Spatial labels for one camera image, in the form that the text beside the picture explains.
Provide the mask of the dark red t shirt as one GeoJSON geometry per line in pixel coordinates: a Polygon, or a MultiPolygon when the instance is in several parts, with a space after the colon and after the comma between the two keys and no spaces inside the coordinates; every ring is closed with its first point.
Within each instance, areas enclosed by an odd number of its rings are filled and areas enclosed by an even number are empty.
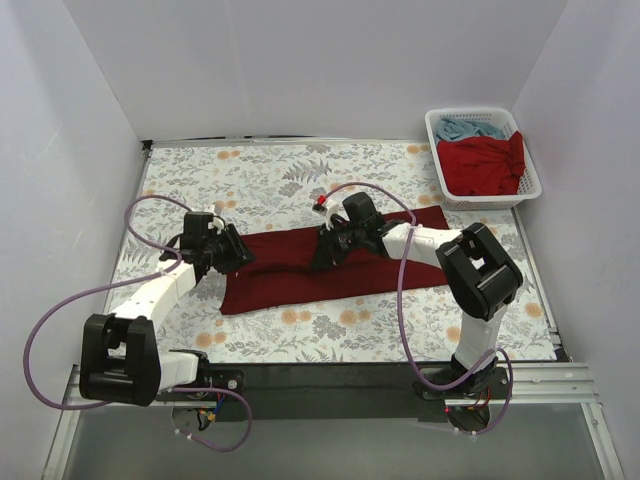
{"type": "Polygon", "coordinates": [[[397,288],[399,262],[366,250],[355,251],[330,269],[312,270],[315,227],[251,234],[243,241],[255,260],[227,275],[220,307],[224,315],[389,293],[397,288]]]}

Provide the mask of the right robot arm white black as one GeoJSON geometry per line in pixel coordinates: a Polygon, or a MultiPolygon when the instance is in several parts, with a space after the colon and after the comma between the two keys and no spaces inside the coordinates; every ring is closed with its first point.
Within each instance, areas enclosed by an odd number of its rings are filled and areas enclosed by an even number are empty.
{"type": "Polygon", "coordinates": [[[449,367],[432,377],[414,372],[432,392],[456,390],[471,398],[486,389],[502,319],[523,284],[520,269],[493,233],[481,223],[442,230],[420,225],[414,215],[387,220],[363,192],[342,203],[321,196],[313,210],[323,218],[311,260],[315,270],[337,266],[357,250],[399,261],[400,279],[410,262],[441,270],[462,312],[460,340],[449,367]]]}

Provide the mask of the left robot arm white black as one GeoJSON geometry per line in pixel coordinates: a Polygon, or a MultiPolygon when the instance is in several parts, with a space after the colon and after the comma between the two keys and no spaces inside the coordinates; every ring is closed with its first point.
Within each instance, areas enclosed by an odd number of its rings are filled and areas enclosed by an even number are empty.
{"type": "Polygon", "coordinates": [[[207,355],[188,349],[162,354],[156,334],[210,271],[234,273],[255,256],[235,225],[211,212],[187,212],[182,232],[160,250],[155,272],[129,299],[86,320],[79,378],[83,398],[147,406],[174,388],[193,400],[211,392],[207,355]]]}

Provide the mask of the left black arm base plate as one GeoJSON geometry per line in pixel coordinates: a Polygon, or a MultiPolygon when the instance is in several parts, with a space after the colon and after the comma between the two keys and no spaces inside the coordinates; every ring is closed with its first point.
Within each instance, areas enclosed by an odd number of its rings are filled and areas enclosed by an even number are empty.
{"type": "Polygon", "coordinates": [[[194,400],[216,399],[219,393],[210,392],[211,388],[241,393],[244,388],[244,380],[245,374],[240,369],[208,368],[199,372],[195,381],[172,387],[168,392],[186,395],[194,400]]]}

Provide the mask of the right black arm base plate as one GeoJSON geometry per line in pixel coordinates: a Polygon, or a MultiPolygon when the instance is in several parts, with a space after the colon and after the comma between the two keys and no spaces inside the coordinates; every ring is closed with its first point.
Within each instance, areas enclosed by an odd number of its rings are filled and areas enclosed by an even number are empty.
{"type": "MultiPolygon", "coordinates": [[[[431,383],[444,385],[456,380],[461,373],[454,372],[449,366],[441,368],[423,368],[422,375],[431,383]]],[[[474,374],[463,384],[446,391],[427,387],[419,380],[413,382],[416,393],[426,399],[464,399],[476,400],[479,397],[490,400],[504,400],[508,393],[509,377],[502,367],[494,368],[490,373],[474,374]]]]}

